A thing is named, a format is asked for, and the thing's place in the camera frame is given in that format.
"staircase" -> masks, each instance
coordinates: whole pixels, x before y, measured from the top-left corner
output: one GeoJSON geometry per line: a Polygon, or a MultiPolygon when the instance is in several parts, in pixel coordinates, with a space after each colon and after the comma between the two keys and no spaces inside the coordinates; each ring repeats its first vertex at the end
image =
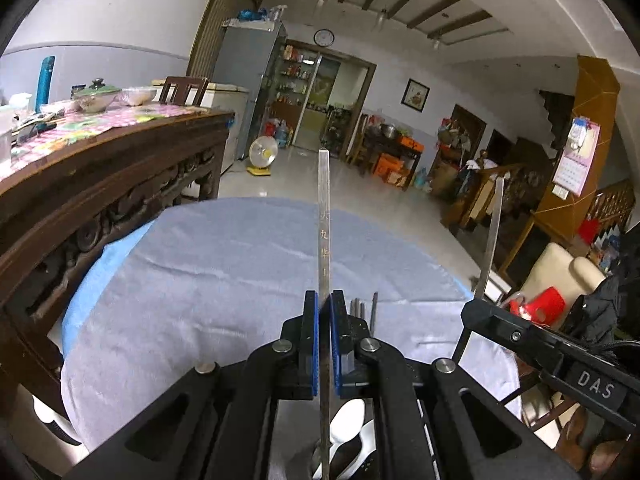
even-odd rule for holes
{"type": "Polygon", "coordinates": [[[551,123],[551,133],[554,135],[551,147],[554,150],[562,150],[571,128],[574,96],[544,90],[540,90],[540,95],[545,100],[547,120],[551,123]]]}

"table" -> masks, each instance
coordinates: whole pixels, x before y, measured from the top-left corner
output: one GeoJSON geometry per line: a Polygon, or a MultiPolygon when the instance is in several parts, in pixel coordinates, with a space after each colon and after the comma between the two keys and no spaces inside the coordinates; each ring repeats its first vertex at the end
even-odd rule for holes
{"type": "Polygon", "coordinates": [[[364,176],[367,171],[367,165],[371,160],[373,155],[380,155],[380,153],[389,153],[390,155],[396,156],[397,158],[407,157],[412,158],[414,163],[411,166],[411,170],[409,171],[409,175],[407,176],[404,186],[402,186],[402,190],[406,191],[411,185],[411,180],[414,177],[415,170],[418,168],[418,163],[420,162],[420,156],[422,152],[418,150],[414,150],[413,148],[409,148],[404,144],[401,144],[396,139],[388,139],[384,135],[380,133],[376,133],[372,128],[367,128],[364,131],[364,139],[362,141],[362,145],[366,148],[366,152],[364,157],[362,158],[362,162],[360,163],[360,175],[364,176]]]}
{"type": "Polygon", "coordinates": [[[218,195],[233,115],[176,108],[157,118],[160,108],[141,107],[110,125],[88,117],[99,132],[46,132],[0,179],[2,370],[63,415],[63,360],[47,333],[104,245],[180,203],[191,182],[201,200],[218,195]]]}
{"type": "MultiPolygon", "coordinates": [[[[332,287],[346,301],[379,292],[376,337],[405,356],[450,356],[470,296],[427,254],[332,211],[332,287]]],[[[67,413],[95,449],[199,362],[244,360],[278,338],[318,284],[317,206],[225,198],[164,211],[129,253],[78,332],[62,370],[67,413]]],[[[462,365],[501,398],[518,386],[512,356],[473,337],[462,365]]],[[[281,402],[270,478],[319,435],[318,406],[281,402]]]]}

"electric fan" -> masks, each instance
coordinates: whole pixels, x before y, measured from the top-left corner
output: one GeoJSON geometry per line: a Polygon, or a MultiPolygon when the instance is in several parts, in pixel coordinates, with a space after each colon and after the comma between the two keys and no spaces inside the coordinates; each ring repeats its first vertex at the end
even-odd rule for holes
{"type": "Polygon", "coordinates": [[[278,142],[273,137],[262,136],[252,142],[249,148],[251,165],[246,170],[255,176],[270,175],[270,164],[278,154],[278,142]]]}

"metal bolt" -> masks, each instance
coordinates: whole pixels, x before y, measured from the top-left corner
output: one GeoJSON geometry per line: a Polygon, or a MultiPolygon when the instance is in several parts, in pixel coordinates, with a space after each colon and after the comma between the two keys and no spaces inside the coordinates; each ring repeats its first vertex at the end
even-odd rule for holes
{"type": "Polygon", "coordinates": [[[285,354],[293,348],[293,345],[288,339],[278,339],[273,343],[273,345],[271,345],[271,348],[273,348],[273,351],[278,354],[285,354]]]}
{"type": "Polygon", "coordinates": [[[360,348],[365,352],[375,352],[380,349],[380,341],[373,337],[366,337],[360,342],[360,348]]]}
{"type": "Polygon", "coordinates": [[[456,364],[451,359],[443,357],[442,359],[438,359],[436,361],[436,370],[442,372],[443,374],[450,374],[455,369],[456,364]]]}
{"type": "Polygon", "coordinates": [[[210,374],[215,369],[216,369],[215,363],[200,363],[199,365],[195,366],[195,370],[200,375],[210,374]]]}

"white spoon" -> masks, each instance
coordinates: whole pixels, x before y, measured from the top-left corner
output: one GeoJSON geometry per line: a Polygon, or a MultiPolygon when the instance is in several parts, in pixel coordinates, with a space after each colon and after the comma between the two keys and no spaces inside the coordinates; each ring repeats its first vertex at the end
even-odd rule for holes
{"type": "Polygon", "coordinates": [[[358,456],[338,475],[338,480],[348,480],[360,468],[371,453],[376,450],[376,429],[373,420],[367,422],[360,430],[362,446],[358,456]]]}
{"type": "MultiPolygon", "coordinates": [[[[338,448],[355,438],[362,429],[364,423],[364,400],[351,399],[346,402],[335,414],[334,420],[329,424],[329,463],[334,459],[335,452],[338,448]]],[[[314,480],[318,480],[322,476],[322,464],[318,465],[318,469],[313,475],[314,480]]]]}

